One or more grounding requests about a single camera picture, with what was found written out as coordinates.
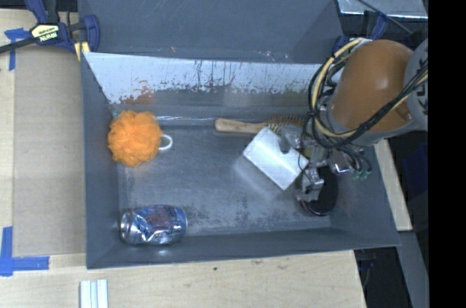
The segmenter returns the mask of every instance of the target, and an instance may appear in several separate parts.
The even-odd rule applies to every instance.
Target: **brush bristles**
[[[282,127],[286,125],[294,125],[302,128],[304,119],[294,115],[276,115],[267,121],[267,127],[278,135],[281,133]]]

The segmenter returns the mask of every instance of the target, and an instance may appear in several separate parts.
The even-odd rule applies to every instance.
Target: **wooden table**
[[[33,24],[26,10],[0,9],[0,44],[8,43],[6,29]],[[22,55],[18,50],[17,60]],[[0,227],[13,224],[14,205],[15,72],[8,58],[0,55]],[[386,141],[376,154],[397,228],[411,230]],[[77,307],[80,281],[100,279],[108,280],[112,308],[366,307],[352,251],[98,270],[86,269],[84,253],[51,255],[47,271],[0,277],[0,307]]]

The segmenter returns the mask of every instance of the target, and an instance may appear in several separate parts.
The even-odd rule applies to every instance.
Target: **brush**
[[[269,127],[273,132],[278,135],[281,134],[282,127],[286,125],[294,125],[302,128],[304,119],[293,115],[275,115],[262,123],[247,123],[239,120],[231,119],[216,119],[214,122],[215,128],[220,132],[233,132],[233,133],[259,133],[264,127]]]

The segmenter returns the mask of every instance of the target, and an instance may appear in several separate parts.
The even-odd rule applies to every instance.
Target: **orange bath sponge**
[[[110,124],[108,148],[115,162],[137,167],[157,155],[163,131],[149,111],[122,111]]]

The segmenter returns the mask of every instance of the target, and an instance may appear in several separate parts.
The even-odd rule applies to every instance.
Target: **soda can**
[[[120,236],[131,245],[166,245],[179,241],[187,226],[182,209],[171,205],[152,205],[125,211],[120,222]]]

